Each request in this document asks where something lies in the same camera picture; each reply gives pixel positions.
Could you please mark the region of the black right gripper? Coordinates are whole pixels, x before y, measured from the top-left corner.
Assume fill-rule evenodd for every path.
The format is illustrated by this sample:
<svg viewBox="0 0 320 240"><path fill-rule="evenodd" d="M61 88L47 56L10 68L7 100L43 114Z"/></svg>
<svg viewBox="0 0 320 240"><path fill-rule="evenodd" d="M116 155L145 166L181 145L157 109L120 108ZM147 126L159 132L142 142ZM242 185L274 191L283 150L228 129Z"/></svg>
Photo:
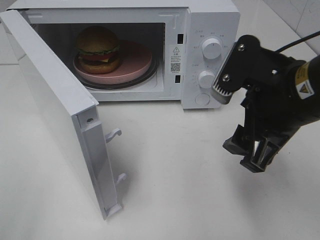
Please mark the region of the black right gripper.
<svg viewBox="0 0 320 240"><path fill-rule="evenodd" d="M222 147L244 156L240 164L252 173L264 172L276 154L305 125L296 72L305 61L262 49L245 83L251 87L242 105L244 126L238 125Z"/></svg>

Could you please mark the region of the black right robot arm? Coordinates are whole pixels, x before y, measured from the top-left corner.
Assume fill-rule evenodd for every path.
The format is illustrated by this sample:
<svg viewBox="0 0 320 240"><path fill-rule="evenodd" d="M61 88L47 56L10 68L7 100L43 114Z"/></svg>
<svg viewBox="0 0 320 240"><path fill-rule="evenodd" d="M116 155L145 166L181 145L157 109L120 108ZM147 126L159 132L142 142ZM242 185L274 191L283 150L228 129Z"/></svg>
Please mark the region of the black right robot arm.
<svg viewBox="0 0 320 240"><path fill-rule="evenodd" d="M264 172L302 126L320 119L320 59L296 60L267 49L239 52L225 74L225 90L244 88L246 94L244 124L223 147L242 156L240 164L251 172Z"/></svg>

